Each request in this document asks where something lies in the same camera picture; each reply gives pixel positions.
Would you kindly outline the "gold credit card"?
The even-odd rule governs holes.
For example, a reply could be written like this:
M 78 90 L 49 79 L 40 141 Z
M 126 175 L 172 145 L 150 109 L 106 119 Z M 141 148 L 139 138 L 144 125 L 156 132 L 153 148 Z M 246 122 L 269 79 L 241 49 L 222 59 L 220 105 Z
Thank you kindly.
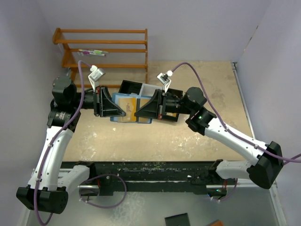
M 177 116 L 177 113 L 167 113 L 166 115 L 167 115 L 167 116 L 171 116 L 171 117 L 176 117 L 176 116 Z

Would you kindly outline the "gold card with black stripe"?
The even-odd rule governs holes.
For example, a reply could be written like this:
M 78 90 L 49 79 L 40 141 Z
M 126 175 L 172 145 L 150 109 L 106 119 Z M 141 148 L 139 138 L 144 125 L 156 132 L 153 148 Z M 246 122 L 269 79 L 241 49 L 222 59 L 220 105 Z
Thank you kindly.
M 118 122 L 136 122 L 136 98 L 120 98 L 118 104 L 120 108 L 126 113 L 125 116 L 119 117 Z

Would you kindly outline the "blue leather card holder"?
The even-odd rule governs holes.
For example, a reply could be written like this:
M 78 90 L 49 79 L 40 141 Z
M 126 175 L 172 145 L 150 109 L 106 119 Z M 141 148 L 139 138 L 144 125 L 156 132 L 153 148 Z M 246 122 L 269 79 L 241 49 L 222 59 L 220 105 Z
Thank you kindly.
M 112 100 L 125 113 L 125 116 L 110 117 L 111 122 L 151 124 L 152 119 L 136 117 L 135 112 L 142 108 L 151 97 L 136 94 L 113 93 Z

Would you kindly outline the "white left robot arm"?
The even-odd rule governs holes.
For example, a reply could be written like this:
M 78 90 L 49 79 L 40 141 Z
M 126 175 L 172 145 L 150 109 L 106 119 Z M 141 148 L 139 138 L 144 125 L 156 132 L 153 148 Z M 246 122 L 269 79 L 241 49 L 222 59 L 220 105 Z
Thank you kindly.
M 65 150 L 80 118 L 81 109 L 92 109 L 95 116 L 120 117 L 125 112 L 116 105 L 106 86 L 98 78 L 88 77 L 91 88 L 77 92 L 69 77 L 58 77 L 53 82 L 50 112 L 45 144 L 26 187 L 19 187 L 17 199 L 28 209 L 61 214 L 69 195 L 86 180 L 94 180 L 96 166 L 91 162 L 78 162 L 59 177 Z

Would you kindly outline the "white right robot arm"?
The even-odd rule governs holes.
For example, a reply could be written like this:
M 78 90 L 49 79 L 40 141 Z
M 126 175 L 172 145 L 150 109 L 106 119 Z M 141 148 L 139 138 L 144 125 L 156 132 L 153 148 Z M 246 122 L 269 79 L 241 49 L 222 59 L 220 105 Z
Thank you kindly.
M 225 124 L 217 114 L 207 110 L 207 99 L 200 88 L 189 88 L 182 98 L 160 89 L 136 112 L 136 117 L 161 119 L 164 113 L 189 115 L 188 127 L 234 150 L 243 161 L 218 160 L 213 165 L 214 174 L 222 179 L 249 179 L 257 186 L 270 189 L 284 166 L 281 146 L 256 140 Z

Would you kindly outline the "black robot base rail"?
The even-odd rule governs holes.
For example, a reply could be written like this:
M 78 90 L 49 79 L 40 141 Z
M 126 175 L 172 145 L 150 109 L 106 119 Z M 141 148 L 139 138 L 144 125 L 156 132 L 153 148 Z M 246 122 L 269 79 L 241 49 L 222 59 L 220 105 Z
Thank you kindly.
M 225 195 L 226 187 L 235 179 L 222 179 L 215 168 L 217 161 L 64 161 L 62 169 L 76 165 L 91 168 L 93 181 L 81 184 L 84 190 L 94 190 L 101 196 L 114 192 L 172 192 Z

